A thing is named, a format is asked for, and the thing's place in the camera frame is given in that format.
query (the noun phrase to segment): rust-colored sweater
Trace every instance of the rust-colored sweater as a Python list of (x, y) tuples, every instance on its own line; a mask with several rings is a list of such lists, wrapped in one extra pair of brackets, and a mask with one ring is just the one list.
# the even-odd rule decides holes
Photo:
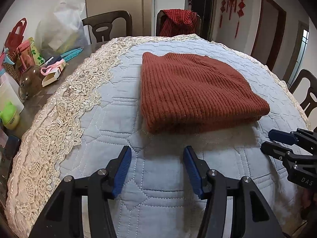
[(239, 72), (208, 56), (145, 52), (141, 83), (141, 111), (151, 133), (229, 128), (270, 111)]

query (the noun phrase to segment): metal screw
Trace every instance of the metal screw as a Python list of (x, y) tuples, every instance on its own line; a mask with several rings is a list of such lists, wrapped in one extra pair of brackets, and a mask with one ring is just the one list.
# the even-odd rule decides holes
[(65, 176), (64, 177), (64, 181), (65, 182), (70, 182), (72, 180), (72, 178), (73, 178), (72, 176)]
[(216, 175), (218, 174), (218, 172), (217, 172), (217, 170), (215, 170), (215, 169), (210, 169), (210, 170), (209, 170), (209, 174), (210, 174), (211, 176), (216, 176)]
[(247, 183), (251, 182), (251, 178), (248, 177), (248, 176), (243, 176), (243, 177), (242, 177), (242, 180), (245, 181), (245, 182), (247, 182)]
[(98, 170), (98, 174), (99, 174), (100, 176), (104, 176), (106, 173), (107, 173), (107, 170), (104, 169), (104, 168)]

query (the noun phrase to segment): cream lace border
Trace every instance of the cream lace border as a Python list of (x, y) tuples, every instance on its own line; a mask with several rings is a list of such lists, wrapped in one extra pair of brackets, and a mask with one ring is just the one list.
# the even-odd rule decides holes
[[(40, 110), (31, 128), (23, 135), (20, 151), (13, 161), (8, 181), (7, 219), (9, 226), (20, 237), (27, 237), (45, 203), (60, 183), (59, 164), (76, 145), (80, 145), (83, 130), (79, 118), (85, 111), (100, 103), (98, 87), (112, 79), (110, 69), (120, 63), (120, 56), (132, 46), (145, 42), (199, 39), (195, 34), (168, 37), (126, 37), (112, 39), (67, 77)], [(310, 123), (299, 103), (288, 91), (286, 83), (256, 59), (224, 49), (260, 64), (279, 84), (305, 121)]]

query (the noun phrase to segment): red gift bag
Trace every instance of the red gift bag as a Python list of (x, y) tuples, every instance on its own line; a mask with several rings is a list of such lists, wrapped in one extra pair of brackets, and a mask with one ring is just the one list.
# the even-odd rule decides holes
[(13, 62), (16, 62), (17, 60), (17, 53), (15, 50), (23, 41), (23, 38), (24, 38), (23, 33), (25, 31), (26, 24), (27, 24), (26, 18), (23, 18), (22, 20), (20, 20), (12, 29), (12, 31), (9, 33), (7, 40), (4, 43), (4, 46), (6, 48), (9, 48), (8, 55)]

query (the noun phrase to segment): red checkered cloth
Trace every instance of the red checkered cloth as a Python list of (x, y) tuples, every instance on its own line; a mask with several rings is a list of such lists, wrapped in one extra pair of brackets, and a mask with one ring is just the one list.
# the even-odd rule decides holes
[(181, 10), (171, 9), (163, 10), (167, 19), (160, 31), (161, 37), (173, 37), (177, 35), (188, 35), (196, 32), (197, 13)]

